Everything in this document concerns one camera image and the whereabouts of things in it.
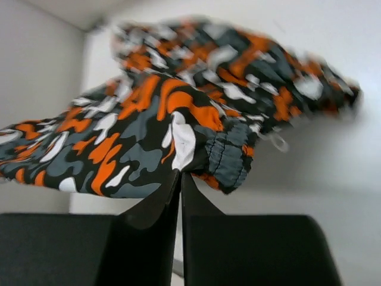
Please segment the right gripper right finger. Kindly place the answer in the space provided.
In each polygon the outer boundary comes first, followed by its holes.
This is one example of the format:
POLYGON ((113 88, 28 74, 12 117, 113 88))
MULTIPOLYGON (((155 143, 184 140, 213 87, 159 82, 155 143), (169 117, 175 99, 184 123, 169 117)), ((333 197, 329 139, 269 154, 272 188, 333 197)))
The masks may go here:
POLYGON ((311 216, 225 214, 189 174, 181 194, 186 285, 341 285, 311 216))

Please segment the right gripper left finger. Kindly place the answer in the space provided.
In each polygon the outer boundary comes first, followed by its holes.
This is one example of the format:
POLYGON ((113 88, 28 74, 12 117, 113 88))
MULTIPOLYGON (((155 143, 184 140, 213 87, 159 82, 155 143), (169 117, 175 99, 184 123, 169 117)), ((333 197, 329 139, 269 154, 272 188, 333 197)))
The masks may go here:
POLYGON ((118 215, 4 213, 2 285, 170 285, 179 173, 118 215))

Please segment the orange camouflage shorts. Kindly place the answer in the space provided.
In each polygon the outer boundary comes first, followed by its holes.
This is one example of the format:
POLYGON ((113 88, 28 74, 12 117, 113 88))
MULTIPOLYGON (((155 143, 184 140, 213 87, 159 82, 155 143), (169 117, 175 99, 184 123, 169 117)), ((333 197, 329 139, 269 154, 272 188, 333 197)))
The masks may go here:
POLYGON ((1 130, 1 180, 110 198, 144 198, 174 171, 229 194, 254 147, 315 114, 353 110, 360 87, 258 33, 203 18, 125 24, 122 73, 60 115, 1 130))

